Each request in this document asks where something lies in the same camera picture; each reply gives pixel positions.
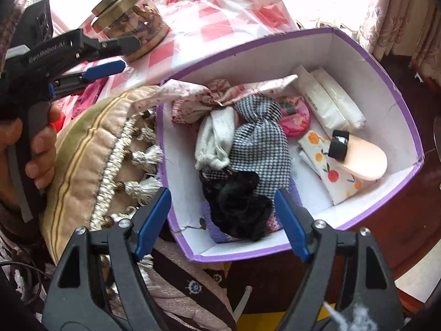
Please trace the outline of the person's left hand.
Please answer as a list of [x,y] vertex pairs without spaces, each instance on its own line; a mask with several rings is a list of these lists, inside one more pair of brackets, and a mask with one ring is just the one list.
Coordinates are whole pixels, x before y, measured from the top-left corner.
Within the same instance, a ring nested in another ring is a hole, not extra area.
[[[6,149],[15,144],[21,134],[22,121],[19,118],[1,121],[1,201],[13,209],[18,208],[18,201],[9,173]],[[47,187],[55,175],[56,139],[54,126],[48,124],[31,142],[31,151],[35,157],[27,163],[25,173],[40,190]]]

